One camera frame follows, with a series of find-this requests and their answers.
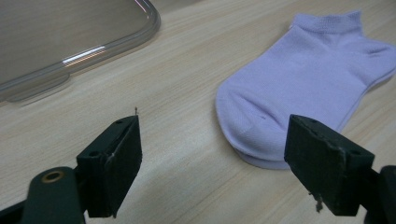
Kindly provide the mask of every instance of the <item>transparent container lid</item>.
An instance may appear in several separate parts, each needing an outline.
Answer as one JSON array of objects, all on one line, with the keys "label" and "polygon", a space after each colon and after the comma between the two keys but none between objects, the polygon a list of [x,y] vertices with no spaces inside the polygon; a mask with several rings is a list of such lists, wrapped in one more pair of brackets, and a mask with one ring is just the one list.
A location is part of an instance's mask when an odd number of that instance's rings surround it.
[{"label": "transparent container lid", "polygon": [[0,102],[51,90],[78,70],[135,49],[160,23],[148,0],[2,0]]}]

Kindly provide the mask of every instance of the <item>sock toe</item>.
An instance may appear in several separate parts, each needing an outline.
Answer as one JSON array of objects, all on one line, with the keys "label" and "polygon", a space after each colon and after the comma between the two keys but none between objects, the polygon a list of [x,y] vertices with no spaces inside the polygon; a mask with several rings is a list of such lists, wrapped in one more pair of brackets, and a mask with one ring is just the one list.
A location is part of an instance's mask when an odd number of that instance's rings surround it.
[{"label": "sock toe", "polygon": [[284,162],[288,115],[253,91],[223,84],[216,98],[221,129],[242,159],[261,168],[287,169]]}]

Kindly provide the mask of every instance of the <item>sock cuff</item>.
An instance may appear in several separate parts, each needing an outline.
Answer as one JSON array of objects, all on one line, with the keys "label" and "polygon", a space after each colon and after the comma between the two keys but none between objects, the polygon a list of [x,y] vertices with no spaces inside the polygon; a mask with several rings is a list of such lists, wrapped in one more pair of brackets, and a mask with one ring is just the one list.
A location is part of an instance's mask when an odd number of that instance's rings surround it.
[{"label": "sock cuff", "polygon": [[294,17],[293,25],[297,25],[305,30],[317,33],[345,33],[358,30],[362,33],[361,12],[350,11],[341,15],[313,16],[308,14],[297,14]]}]

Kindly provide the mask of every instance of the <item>white sock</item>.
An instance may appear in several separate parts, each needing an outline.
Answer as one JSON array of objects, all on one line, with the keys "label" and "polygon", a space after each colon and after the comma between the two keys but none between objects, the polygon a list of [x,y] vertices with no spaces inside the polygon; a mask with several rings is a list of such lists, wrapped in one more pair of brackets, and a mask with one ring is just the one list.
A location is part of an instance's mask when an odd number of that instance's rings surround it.
[{"label": "white sock", "polygon": [[364,93],[395,68],[396,48],[365,37],[359,11],[299,14],[271,48],[219,86],[219,124],[243,160],[288,169],[290,114],[340,132]]}]

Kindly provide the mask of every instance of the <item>wooden table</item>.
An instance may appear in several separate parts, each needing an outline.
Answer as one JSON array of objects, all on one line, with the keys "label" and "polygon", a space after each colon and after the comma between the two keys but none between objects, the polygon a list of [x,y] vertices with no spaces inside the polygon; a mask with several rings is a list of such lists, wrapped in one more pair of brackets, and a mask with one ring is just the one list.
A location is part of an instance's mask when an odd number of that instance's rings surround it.
[{"label": "wooden table", "polygon": [[[116,219],[88,223],[362,223],[335,217],[291,171],[243,162],[225,140],[219,84],[288,30],[296,13],[362,10],[365,33],[396,44],[393,0],[152,0],[160,32],[144,48],[74,75],[30,104],[0,107],[0,209],[26,197],[30,180],[75,157],[116,119],[140,117],[144,159]],[[342,134],[396,164],[396,79],[363,98]]]}]

